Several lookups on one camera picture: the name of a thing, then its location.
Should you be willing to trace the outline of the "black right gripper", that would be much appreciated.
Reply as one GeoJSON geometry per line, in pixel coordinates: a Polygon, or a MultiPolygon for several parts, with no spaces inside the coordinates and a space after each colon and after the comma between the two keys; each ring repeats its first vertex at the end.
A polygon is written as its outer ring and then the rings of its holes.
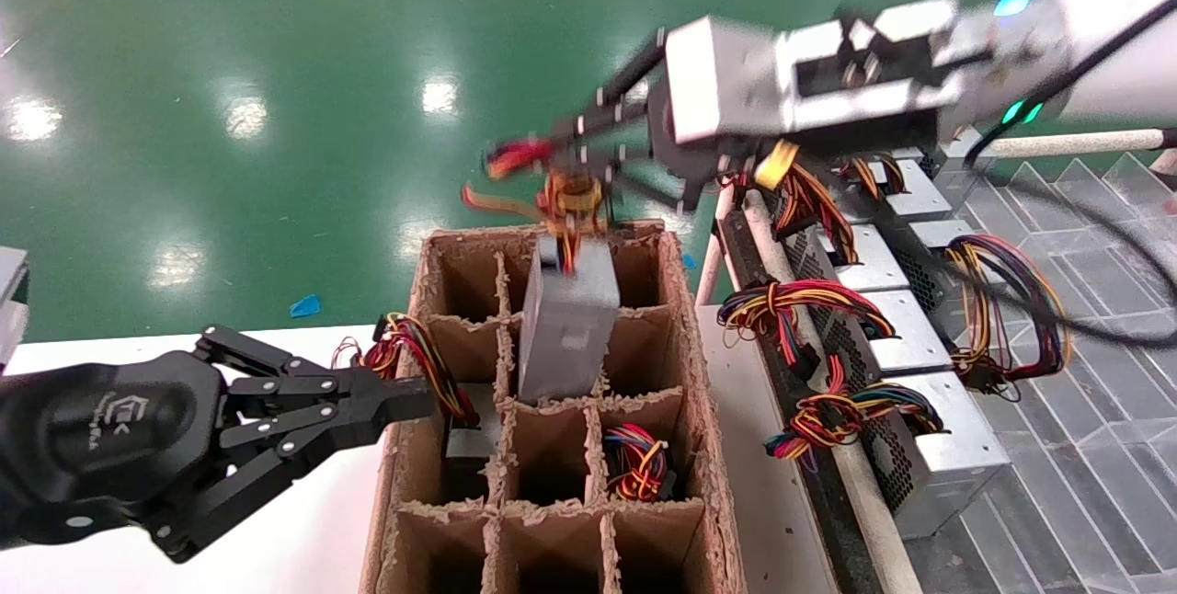
{"type": "Polygon", "coordinates": [[[855,155],[930,146],[937,136],[937,113],[925,109],[904,115],[870,118],[855,124],[820,126],[811,131],[720,133],[693,142],[677,142],[674,136],[685,128],[686,120],[672,115],[669,84],[656,84],[650,88],[647,99],[641,98],[634,104],[626,101],[632,88],[664,62],[666,36],[669,32],[665,26],[656,29],[613,75],[596,88],[587,107],[573,115],[558,118],[552,124],[550,141],[568,144],[612,131],[621,124],[645,116],[646,113],[652,153],[630,145],[570,147],[573,169],[601,183],[606,201],[613,201],[619,193],[630,191],[676,213],[690,213],[699,203],[703,185],[711,182],[724,171],[720,167],[722,156],[730,159],[725,171],[739,171],[749,159],[764,161],[783,139],[784,142],[799,147],[803,161],[836,166],[855,155]],[[626,163],[652,159],[663,163],[669,174],[684,180],[684,188],[678,195],[623,171],[626,163]]]}

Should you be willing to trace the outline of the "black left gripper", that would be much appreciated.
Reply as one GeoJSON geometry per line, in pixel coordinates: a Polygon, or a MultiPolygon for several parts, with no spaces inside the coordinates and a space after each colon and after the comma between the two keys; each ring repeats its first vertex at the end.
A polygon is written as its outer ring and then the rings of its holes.
{"type": "Polygon", "coordinates": [[[207,326],[193,355],[6,375],[4,549],[147,523],[165,556],[185,563],[338,450],[434,408],[425,379],[331,369],[227,326],[207,326]],[[319,405],[282,414],[259,454],[186,502],[217,463],[226,391],[217,365],[240,373],[227,396],[244,408],[319,405]]]}

